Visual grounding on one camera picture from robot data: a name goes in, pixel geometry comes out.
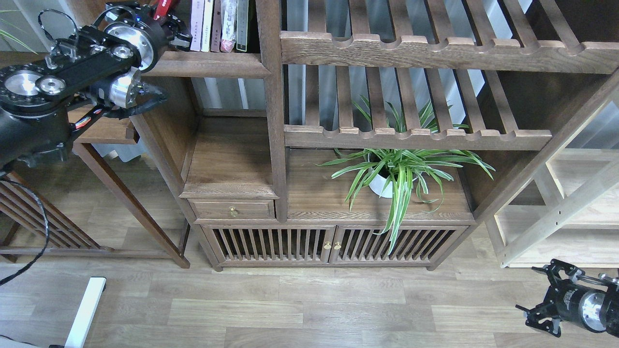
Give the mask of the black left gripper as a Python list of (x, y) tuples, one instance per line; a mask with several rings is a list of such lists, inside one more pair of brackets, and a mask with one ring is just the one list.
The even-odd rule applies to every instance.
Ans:
[(104, 18), (108, 26), (104, 31), (129, 42), (139, 51), (139, 70), (144, 73), (155, 67), (168, 44), (181, 51), (191, 50), (190, 29), (175, 14), (167, 14), (161, 26), (152, 18), (151, 6), (106, 4), (105, 9)]

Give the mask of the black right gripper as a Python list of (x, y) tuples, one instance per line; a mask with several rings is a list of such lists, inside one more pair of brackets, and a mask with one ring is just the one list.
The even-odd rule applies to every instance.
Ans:
[(550, 264), (542, 267), (534, 266), (531, 269), (546, 275), (549, 288), (546, 302), (531, 309), (515, 305), (515, 308), (524, 311), (526, 326), (554, 337), (561, 337), (561, 321), (571, 322), (593, 333), (606, 331), (605, 320), (602, 319), (605, 293), (578, 283), (585, 275), (585, 271), (558, 259), (552, 259)]

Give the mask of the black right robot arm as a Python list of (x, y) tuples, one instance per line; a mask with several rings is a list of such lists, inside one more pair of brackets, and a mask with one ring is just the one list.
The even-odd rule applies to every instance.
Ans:
[(590, 277), (580, 267), (557, 259), (532, 270), (547, 275), (550, 286), (537, 306), (515, 306), (524, 311), (526, 326), (560, 337), (560, 322), (566, 321), (593, 333), (618, 336), (618, 278), (605, 273)]

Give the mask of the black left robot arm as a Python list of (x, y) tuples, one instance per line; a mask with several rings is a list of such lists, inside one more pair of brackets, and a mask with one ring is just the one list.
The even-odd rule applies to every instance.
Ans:
[(14, 164), (65, 161), (74, 141), (101, 117), (127, 119), (166, 102), (168, 93), (141, 75), (169, 46), (189, 50), (190, 29), (174, 7), (170, 0), (107, 2), (93, 24), (56, 38), (43, 60), (1, 69), (1, 186), (23, 189), (42, 214), (45, 242), (35, 261), (54, 234), (43, 200), (9, 178)]

